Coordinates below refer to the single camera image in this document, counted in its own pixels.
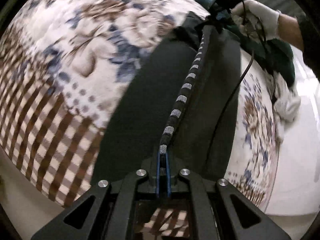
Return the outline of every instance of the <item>white glove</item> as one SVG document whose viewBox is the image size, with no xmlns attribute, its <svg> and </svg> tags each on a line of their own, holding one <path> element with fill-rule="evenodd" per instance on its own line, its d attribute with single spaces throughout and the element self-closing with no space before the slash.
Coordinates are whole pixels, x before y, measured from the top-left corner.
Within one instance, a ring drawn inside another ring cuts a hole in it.
<svg viewBox="0 0 320 240">
<path fill-rule="evenodd" d="M 280 11 L 272 10 L 271 8 L 255 0 L 245 0 L 244 4 L 246 10 L 246 19 L 248 21 L 244 26 L 244 8 L 242 2 L 237 4 L 236 7 L 231 10 L 232 19 L 235 24 L 239 26 L 240 32 L 245 36 L 249 34 L 249 36 L 254 40 L 259 40 L 255 29 L 256 23 L 258 22 L 257 26 L 260 30 L 259 33 L 262 34 L 260 22 L 258 20 L 260 19 L 265 31 L 266 40 L 272 40 L 275 38 L 279 39 L 278 18 L 280 15 Z"/>
</svg>

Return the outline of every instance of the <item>white cloth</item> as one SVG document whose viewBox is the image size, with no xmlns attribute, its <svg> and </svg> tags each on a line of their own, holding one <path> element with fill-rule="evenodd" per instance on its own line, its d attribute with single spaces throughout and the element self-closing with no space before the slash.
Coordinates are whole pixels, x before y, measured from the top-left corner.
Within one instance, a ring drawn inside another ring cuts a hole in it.
<svg viewBox="0 0 320 240">
<path fill-rule="evenodd" d="M 277 99 L 273 105 L 273 115 L 276 123 L 276 139 L 281 143 L 284 139 L 284 124 L 293 122 L 299 110 L 301 98 L 297 94 L 295 85 L 289 89 L 280 73 L 274 72 L 273 76 L 266 73 L 266 79 L 270 98 L 274 94 Z"/>
</svg>

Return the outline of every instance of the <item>wire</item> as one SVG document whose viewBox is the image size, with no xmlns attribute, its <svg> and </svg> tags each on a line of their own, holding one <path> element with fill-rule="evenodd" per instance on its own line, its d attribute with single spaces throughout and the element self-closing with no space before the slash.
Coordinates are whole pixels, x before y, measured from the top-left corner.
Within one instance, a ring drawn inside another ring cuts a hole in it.
<svg viewBox="0 0 320 240">
<path fill-rule="evenodd" d="M 247 12 L 245 10 L 244 0 L 241 0 L 241 1 L 242 1 L 242 5 L 243 5 L 243 21 L 242 21 L 242 25 L 245 25 L 246 20 L 247 20 Z"/>
<path fill-rule="evenodd" d="M 244 24 L 247 22 L 247 18 L 246 18 L 246 17 L 247 17 L 247 14 L 246 14 L 246 8 L 245 8 L 244 0 L 242 0 L 242 5 L 243 5 L 243 11 L 244 11 L 244 18 L 243 18 L 242 24 L 244 25 Z M 258 32 L 258 23 L 260 24 L 260 27 L 261 27 L 261 30 L 262 30 L 263 39 L 262 39 L 262 37 L 260 36 L 260 34 L 259 34 L 259 32 Z M 267 57 L 267 49 L 266 49 L 266 47 L 265 47 L 265 43 L 266 43 L 266 33 L 265 33 L 265 30 L 264 30 L 263 24 L 262 24 L 260 18 L 258 18 L 258 17 L 257 17 L 257 22 L 256 22 L 256 24 L 255 24 L 255 31 L 256 31 L 256 33 L 257 33 L 257 35 L 258 35 L 258 37 L 259 37 L 259 40 L 260 40 L 260 42 L 261 42 L 261 44 L 262 44 L 262 46 L 263 46 L 263 48 L 264 48 L 264 50 L 265 50 L 266 57 Z M 206 160 L 205 160 L 205 163 L 204 163 L 204 168 L 205 168 L 205 167 L 207 166 L 207 164 L 209 163 L 210 150 L 211 150 L 211 147 L 212 147 L 213 140 L 214 140 L 214 137 L 215 137 L 215 135 L 216 135 L 217 129 L 218 129 L 218 127 L 219 127 L 219 124 L 221 123 L 221 120 L 222 120 L 222 118 L 223 118 L 223 115 L 224 115 L 226 109 L 228 108 L 228 106 L 229 106 L 229 104 L 230 104 L 233 96 L 235 95 L 236 91 L 238 90 L 241 82 L 243 81 L 245 75 L 246 75 L 247 72 L 249 71 L 249 69 L 250 69 L 250 67 L 251 67 L 251 65 L 252 65 L 252 63 L 253 63 L 253 60 L 254 60 L 254 49 L 252 49 L 251 59 L 250 59 L 250 62 L 249 62 L 249 64 L 248 64 L 248 66 L 246 67 L 246 69 L 245 69 L 244 72 L 242 73 L 242 75 L 241 75 L 241 77 L 240 77 L 237 85 L 235 86 L 235 88 L 234 88 L 233 91 L 231 92 L 230 96 L 228 97 L 228 100 L 226 101 L 226 103 L 225 103 L 225 105 L 224 105 L 224 107 L 223 107 L 223 109 L 222 109 L 222 111 L 221 111 L 221 113 L 220 113 L 220 115 L 219 115 L 219 118 L 218 118 L 217 123 L 216 123 L 216 125 L 215 125 L 215 127 L 214 127 L 214 130 L 213 130 L 213 133 L 212 133 L 212 137 L 211 137 L 211 140 L 210 140 L 210 144 L 209 144 L 209 147 L 208 147 L 208 150 L 207 150 L 207 155 L 206 155 Z"/>
<path fill-rule="evenodd" d="M 253 60 L 254 60 L 254 50 L 252 50 L 252 54 L 251 54 L 251 59 L 250 59 L 250 62 L 247 66 L 247 68 L 244 70 L 244 72 L 242 73 L 237 85 L 235 86 L 235 88 L 233 89 L 233 91 L 231 92 L 227 102 L 225 103 L 220 115 L 219 115 L 219 118 L 217 120 L 217 124 L 216 126 L 214 127 L 214 130 L 213 130 L 213 133 L 212 133 L 212 137 L 211 137 L 211 140 L 210 140 L 210 144 L 209 144 L 209 148 L 208 148 L 208 151 L 207 151 L 207 157 L 206 157 L 206 160 L 205 160 L 205 165 L 207 165 L 208 161 L 209 161 L 209 156 L 210 156 L 210 150 L 211 150 L 211 147 L 212 147 L 212 144 L 213 144 L 213 139 L 216 135 L 216 132 L 217 132 L 217 129 L 218 129 L 218 126 L 219 124 L 221 123 L 221 120 L 222 120 L 222 117 L 223 117 L 223 114 L 225 113 L 226 109 L 228 108 L 229 106 L 229 103 L 230 101 L 232 100 L 233 96 L 235 95 L 236 91 L 238 90 L 241 82 L 243 81 L 245 75 L 247 74 L 247 72 L 249 71 L 252 63 L 253 63 Z"/>
</svg>

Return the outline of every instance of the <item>silver bolt head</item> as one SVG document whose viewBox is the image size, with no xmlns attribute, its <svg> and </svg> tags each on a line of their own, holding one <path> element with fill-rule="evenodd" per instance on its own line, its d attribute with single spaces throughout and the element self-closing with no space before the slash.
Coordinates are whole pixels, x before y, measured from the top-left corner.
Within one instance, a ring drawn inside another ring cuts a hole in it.
<svg viewBox="0 0 320 240">
<path fill-rule="evenodd" d="M 227 181 L 226 179 L 218 179 L 218 183 L 219 185 L 224 187 L 229 184 L 229 181 Z"/>
<path fill-rule="evenodd" d="M 144 176 L 144 175 L 147 174 L 147 171 L 140 169 L 140 170 L 137 170 L 136 174 L 137 174 L 138 176 Z"/>
<path fill-rule="evenodd" d="M 100 180 L 98 182 L 99 187 L 106 187 L 106 186 L 108 186 L 108 184 L 109 184 L 109 182 L 107 180 L 105 180 L 105 179 Z"/>
<path fill-rule="evenodd" d="M 184 176 L 188 176 L 188 175 L 190 174 L 190 170 L 188 170 L 188 169 L 182 169 L 182 170 L 180 170 L 180 173 L 181 173 L 182 175 L 184 175 Z"/>
</svg>

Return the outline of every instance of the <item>checkered pattern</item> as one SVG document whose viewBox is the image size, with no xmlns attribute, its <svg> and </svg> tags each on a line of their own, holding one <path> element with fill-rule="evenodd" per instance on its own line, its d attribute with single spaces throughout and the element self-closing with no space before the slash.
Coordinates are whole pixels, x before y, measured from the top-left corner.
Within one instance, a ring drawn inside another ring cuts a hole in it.
<svg viewBox="0 0 320 240">
<path fill-rule="evenodd" d="M 188 214 L 178 209 L 158 208 L 141 232 L 155 236 L 189 237 Z"/>
<path fill-rule="evenodd" d="M 62 94 L 47 92 L 50 85 L 32 71 L 44 61 L 25 53 L 19 31 L 11 24 L 0 44 L 0 144 L 39 191 L 69 206 L 90 188 L 103 131 L 71 114 Z"/>
</svg>

